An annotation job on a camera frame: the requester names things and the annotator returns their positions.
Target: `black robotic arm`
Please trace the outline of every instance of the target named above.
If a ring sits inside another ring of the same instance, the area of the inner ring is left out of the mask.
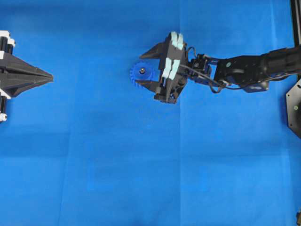
[[[194,47],[186,47],[183,36],[171,32],[164,42],[140,56],[141,59],[160,60],[159,80],[136,82],[154,92],[156,100],[175,104],[188,79],[209,86],[214,93],[223,89],[254,93],[269,90],[271,81],[281,81],[301,73],[301,46],[229,59],[196,55]],[[191,60],[188,58],[190,50],[194,50]],[[213,78],[211,65],[216,65]],[[301,138],[301,84],[296,84],[287,94],[287,107],[289,127]]]

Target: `blue gear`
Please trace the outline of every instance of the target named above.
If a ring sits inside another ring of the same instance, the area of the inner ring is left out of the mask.
[[[141,68],[145,69],[145,73],[141,74]],[[135,80],[155,80],[156,71],[153,66],[146,62],[138,62],[130,69],[130,79],[131,82],[139,88],[143,88],[139,83],[135,82]]]

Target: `cable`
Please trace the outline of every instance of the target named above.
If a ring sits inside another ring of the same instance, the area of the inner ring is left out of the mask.
[[[258,83],[262,83],[262,82],[268,82],[268,81],[280,81],[280,80],[286,79],[288,76],[291,76],[291,75],[296,74],[296,73],[289,73],[289,74],[278,75],[278,76],[275,76],[275,77],[273,77],[273,78],[268,78],[268,79],[265,79],[265,80],[262,80],[262,81],[256,81],[256,82],[248,83],[248,84],[246,84],[246,85],[244,85],[244,86],[242,86],[242,87],[231,88],[231,87],[227,87],[227,86],[225,86],[225,85],[222,85],[222,84],[218,83],[217,81],[211,79],[211,78],[210,78],[209,76],[207,76],[206,74],[203,74],[203,73],[201,73],[201,72],[198,72],[198,71],[192,69],[191,67],[188,67],[188,66],[186,66],[186,65],[180,65],[180,67],[187,68],[187,69],[189,69],[190,71],[192,71],[192,72],[194,72],[194,73],[200,75],[200,76],[203,77],[204,79],[207,79],[207,80],[211,81],[212,83],[215,83],[215,84],[219,87],[219,89],[218,89],[217,91],[215,91],[215,90],[213,89],[213,86],[212,86],[212,83],[211,83],[211,82],[208,83],[209,86],[210,86],[210,89],[211,89],[211,91],[212,91],[213,93],[220,93],[222,89],[240,90],[240,89],[244,89],[244,88],[246,88],[246,87],[248,87],[248,86],[255,85],[255,84],[258,84]]]
[[[244,89],[248,86],[252,86],[252,85],[255,85],[255,84],[258,84],[258,83],[262,83],[262,82],[268,82],[268,81],[281,81],[281,80],[284,80],[286,79],[287,77],[291,76],[291,75],[294,75],[296,73],[291,73],[291,74],[284,74],[284,75],[278,75],[278,76],[275,76],[273,78],[268,78],[268,79],[264,79],[262,81],[256,81],[256,82],[252,82],[252,83],[249,83],[245,86],[242,86],[242,87],[239,87],[239,88],[231,88],[231,87],[225,87],[226,89],[231,89],[231,90],[239,90],[239,89]]]
[[[192,72],[194,72],[194,73],[196,73],[196,74],[202,76],[203,78],[206,78],[207,80],[209,80],[209,81],[215,83],[215,84],[216,84],[217,86],[219,86],[219,87],[224,87],[222,84],[220,84],[220,83],[218,83],[217,81],[211,79],[211,78],[210,78],[209,76],[207,76],[206,74],[203,74],[203,73],[201,73],[201,72],[198,72],[198,71],[192,69],[191,67],[188,67],[188,66],[186,66],[186,65],[180,65],[180,67],[184,67],[184,68],[187,68],[187,69],[191,70]]]
[[[196,54],[196,48],[194,48],[193,46],[189,47],[188,50],[186,51],[186,59],[188,59],[188,53],[189,51],[193,49],[193,55],[195,58],[197,58],[197,54]]]

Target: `screw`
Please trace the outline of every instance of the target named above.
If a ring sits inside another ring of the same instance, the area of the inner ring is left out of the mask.
[[[140,69],[139,73],[140,73],[140,74],[144,74],[144,73],[145,73],[145,68],[142,67],[142,68]]]

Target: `robotic arm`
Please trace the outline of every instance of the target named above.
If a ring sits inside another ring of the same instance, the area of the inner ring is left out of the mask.
[[[0,31],[0,123],[7,120],[6,102],[20,93],[53,81],[53,76],[13,56],[15,40]]]
[[[195,49],[186,49],[186,46],[181,34],[171,32],[164,42],[140,56],[141,59],[160,60],[158,81],[136,81],[154,92],[156,100],[175,104],[187,79],[209,86],[214,93],[223,89],[254,93],[267,91],[270,81],[280,81],[301,72],[301,47],[278,49],[260,56],[217,59],[205,54],[196,56]],[[195,58],[189,60],[191,49]],[[217,66],[214,78],[211,78],[210,65]]]

